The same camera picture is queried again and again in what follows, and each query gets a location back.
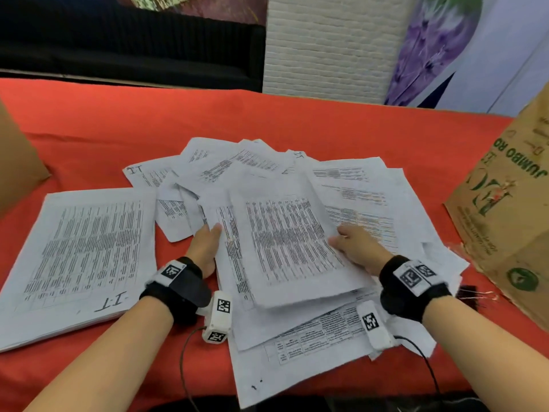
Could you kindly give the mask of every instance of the black cable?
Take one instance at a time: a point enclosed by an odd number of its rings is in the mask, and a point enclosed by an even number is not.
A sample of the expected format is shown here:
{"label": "black cable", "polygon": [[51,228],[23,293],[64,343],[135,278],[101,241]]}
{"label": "black cable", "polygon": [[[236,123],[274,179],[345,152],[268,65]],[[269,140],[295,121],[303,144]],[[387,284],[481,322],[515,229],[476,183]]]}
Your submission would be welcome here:
{"label": "black cable", "polygon": [[206,327],[199,327],[199,328],[195,328],[193,331],[190,332],[189,336],[187,337],[187,340],[185,341],[185,344],[183,345],[183,349],[181,350],[181,356],[179,357],[179,374],[181,376],[181,383],[183,384],[183,389],[185,390],[185,395],[187,395],[187,398],[189,399],[190,404],[193,406],[193,408],[196,412],[200,412],[200,411],[198,410],[198,408],[194,404],[193,397],[190,395],[189,390],[187,389],[187,385],[185,384],[185,378],[183,377],[183,354],[185,354],[185,349],[187,348],[187,344],[189,342],[189,339],[193,336],[193,334],[197,331],[201,331],[201,330],[205,330],[205,329],[206,329]]}
{"label": "black cable", "polygon": [[434,373],[433,369],[431,368],[431,365],[429,364],[429,360],[427,360],[427,357],[425,357],[423,352],[419,349],[419,347],[415,344],[414,341],[412,341],[412,340],[410,340],[406,337],[402,337],[402,336],[394,336],[394,337],[396,339],[403,339],[403,340],[408,341],[408,343],[413,345],[415,347],[415,349],[419,352],[419,354],[421,354],[421,357],[423,357],[423,360],[425,360],[425,364],[427,364],[427,367],[429,368],[429,371],[431,373],[431,377],[433,378],[433,382],[435,383],[436,395],[437,395],[438,399],[440,400],[440,402],[442,403],[442,394],[440,393],[439,383],[436,381],[435,373]]}

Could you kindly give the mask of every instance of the forearm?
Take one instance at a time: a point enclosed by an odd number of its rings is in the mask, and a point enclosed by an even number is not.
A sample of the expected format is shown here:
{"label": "forearm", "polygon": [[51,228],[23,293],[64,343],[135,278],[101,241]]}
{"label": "forearm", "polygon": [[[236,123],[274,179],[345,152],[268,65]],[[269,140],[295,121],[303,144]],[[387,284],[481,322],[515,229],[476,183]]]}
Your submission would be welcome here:
{"label": "forearm", "polygon": [[166,305],[144,297],[63,370],[25,411],[125,411],[173,322]]}
{"label": "forearm", "polygon": [[423,325],[492,412],[549,408],[549,360],[452,297],[433,299]]}

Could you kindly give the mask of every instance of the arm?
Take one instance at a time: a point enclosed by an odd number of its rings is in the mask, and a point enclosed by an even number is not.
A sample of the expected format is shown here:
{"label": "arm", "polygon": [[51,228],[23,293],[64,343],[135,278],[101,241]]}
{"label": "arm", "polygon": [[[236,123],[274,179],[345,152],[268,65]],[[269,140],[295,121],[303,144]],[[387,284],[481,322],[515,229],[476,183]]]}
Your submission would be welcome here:
{"label": "arm", "polygon": [[[340,226],[338,231],[330,245],[372,275],[393,257],[361,227]],[[450,296],[432,299],[422,324],[492,412],[549,408],[549,360],[536,350]]]}
{"label": "arm", "polygon": [[[204,226],[187,256],[210,276],[221,226]],[[131,404],[174,319],[158,299],[144,297],[80,354],[25,412],[125,411]]]}

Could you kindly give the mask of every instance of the red tablecloth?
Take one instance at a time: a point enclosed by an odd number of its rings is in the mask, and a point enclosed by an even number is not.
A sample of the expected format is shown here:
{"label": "red tablecloth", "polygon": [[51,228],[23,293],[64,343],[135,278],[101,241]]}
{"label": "red tablecloth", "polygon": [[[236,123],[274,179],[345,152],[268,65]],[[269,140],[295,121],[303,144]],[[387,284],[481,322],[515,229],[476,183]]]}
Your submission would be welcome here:
{"label": "red tablecloth", "polygon": [[[53,176],[0,220],[0,284],[7,277],[46,193],[129,186],[121,169],[178,154],[191,137],[262,138],[277,150],[319,159],[381,156],[403,167],[443,241],[458,235],[442,202],[509,123],[508,118],[421,109],[285,98],[245,91],[134,88],[54,81],[0,80],[0,98]],[[156,231],[159,265],[180,256],[189,240],[170,244]],[[473,269],[464,282],[495,287]],[[549,356],[549,334],[504,298],[480,311]],[[110,324],[98,325],[0,354],[0,405],[23,409]],[[178,357],[186,331],[174,330],[132,405],[133,410],[184,396]],[[443,391],[468,383],[440,347],[431,364]],[[193,339],[185,359],[191,393],[235,394],[226,344]],[[395,348],[362,358],[293,387],[297,394],[412,395],[433,392],[423,360]]]}

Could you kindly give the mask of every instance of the cardboard box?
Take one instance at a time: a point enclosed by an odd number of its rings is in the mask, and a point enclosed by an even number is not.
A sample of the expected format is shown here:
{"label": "cardboard box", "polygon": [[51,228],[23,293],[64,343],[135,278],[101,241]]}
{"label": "cardboard box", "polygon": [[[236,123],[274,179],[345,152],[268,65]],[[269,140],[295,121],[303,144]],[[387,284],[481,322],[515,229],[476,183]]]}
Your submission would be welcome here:
{"label": "cardboard box", "polygon": [[47,177],[36,149],[0,102],[0,216]]}
{"label": "cardboard box", "polygon": [[549,330],[549,84],[445,205],[477,270]]}

